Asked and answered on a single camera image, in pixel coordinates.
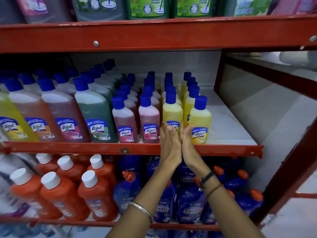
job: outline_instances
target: green lizol bottle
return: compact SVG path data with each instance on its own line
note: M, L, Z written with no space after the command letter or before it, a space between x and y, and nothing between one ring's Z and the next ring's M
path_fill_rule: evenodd
M212 17L215 0L172 0L172 18Z
M85 119L93 143L117 143L118 134L109 103L102 95L89 90L85 78L74 78L75 99Z
M128 20L170 18L170 0L126 0Z

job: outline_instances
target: pink lizol bottle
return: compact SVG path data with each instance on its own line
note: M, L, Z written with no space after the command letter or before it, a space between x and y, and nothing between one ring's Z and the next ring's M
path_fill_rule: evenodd
M120 97L113 97L112 104L112 114L120 143L138 143L137 127L133 112L125 107L124 101Z
M150 96L141 94L140 102L139 115L143 143L159 144L159 111L151 105Z

